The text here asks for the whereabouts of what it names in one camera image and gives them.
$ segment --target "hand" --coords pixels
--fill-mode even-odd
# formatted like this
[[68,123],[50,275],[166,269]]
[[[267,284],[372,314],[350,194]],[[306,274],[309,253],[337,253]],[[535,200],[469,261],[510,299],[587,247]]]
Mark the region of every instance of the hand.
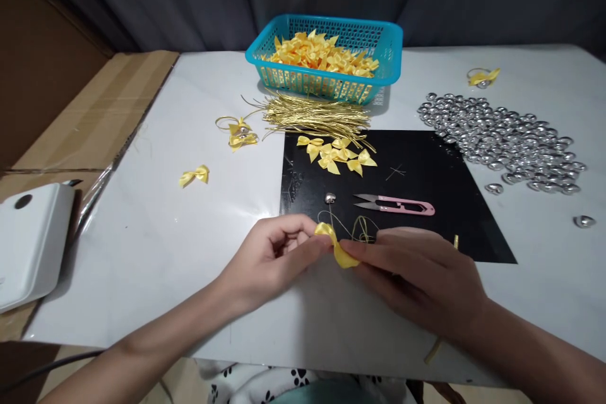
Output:
[[331,252],[327,235],[314,235],[316,223],[305,215],[258,221],[217,282],[244,314],[286,290],[323,254]]
[[375,244],[340,244],[363,262],[354,272],[392,310],[451,341],[462,340],[489,305],[473,260],[435,232],[398,227],[380,230]]

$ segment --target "black cutting mat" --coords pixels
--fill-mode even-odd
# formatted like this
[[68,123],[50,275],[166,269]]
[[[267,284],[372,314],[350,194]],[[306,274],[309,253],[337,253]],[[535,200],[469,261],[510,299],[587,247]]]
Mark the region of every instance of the black cutting mat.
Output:
[[[371,157],[378,167],[363,166],[364,178],[337,163],[341,175],[309,162],[304,146],[297,146],[298,134],[286,134],[282,169],[280,213],[305,213],[317,220],[326,193],[334,193],[336,215],[351,230],[359,215],[371,218],[381,229],[411,226],[433,230],[445,239],[460,238],[460,250],[475,261],[517,263],[499,226],[492,217],[460,153],[432,131],[369,131],[367,140],[377,150]],[[351,144],[356,153],[361,150]],[[391,168],[406,172],[392,173]],[[354,206],[365,202],[353,194],[376,194],[429,202],[436,209],[431,217],[366,210]],[[321,221],[330,222],[323,213]],[[338,238],[347,233],[335,222]],[[375,228],[369,226],[369,235]]]

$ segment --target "scissors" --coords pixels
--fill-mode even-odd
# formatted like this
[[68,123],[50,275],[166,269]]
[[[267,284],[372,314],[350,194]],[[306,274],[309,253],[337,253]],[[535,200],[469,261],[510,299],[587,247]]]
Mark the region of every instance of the scissors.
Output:
[[[420,215],[420,216],[433,216],[436,214],[436,209],[433,205],[428,202],[421,201],[411,201],[408,199],[396,199],[390,198],[386,196],[373,196],[372,194],[354,194],[355,197],[359,197],[360,199],[368,200],[369,202],[362,202],[354,204],[355,206],[361,208],[368,208],[369,210],[380,210],[380,211],[388,211],[390,213],[406,213],[407,215]],[[377,205],[377,201],[384,202],[395,202],[397,207],[387,207]],[[421,211],[415,210],[407,210],[404,204],[409,205],[417,205],[422,208]]]

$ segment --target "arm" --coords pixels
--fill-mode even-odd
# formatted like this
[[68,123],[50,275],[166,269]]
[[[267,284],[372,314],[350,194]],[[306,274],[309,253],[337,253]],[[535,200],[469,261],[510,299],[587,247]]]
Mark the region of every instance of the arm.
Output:
[[304,215],[259,221],[221,275],[118,341],[61,383],[43,404],[139,403],[172,364],[239,316],[276,297],[330,251]]
[[440,235],[397,228],[379,231],[374,245],[341,246],[364,262],[356,274],[394,311],[466,350],[536,402],[606,402],[606,364],[490,300],[475,263]]

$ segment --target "person's left hand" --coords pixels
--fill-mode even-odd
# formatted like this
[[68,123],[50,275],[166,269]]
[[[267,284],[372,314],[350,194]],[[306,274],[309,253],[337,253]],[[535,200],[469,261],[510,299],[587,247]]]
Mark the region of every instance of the person's left hand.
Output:
[[320,256],[331,251],[327,235],[314,235],[305,215],[259,220],[217,278],[238,313],[257,309],[286,290]]

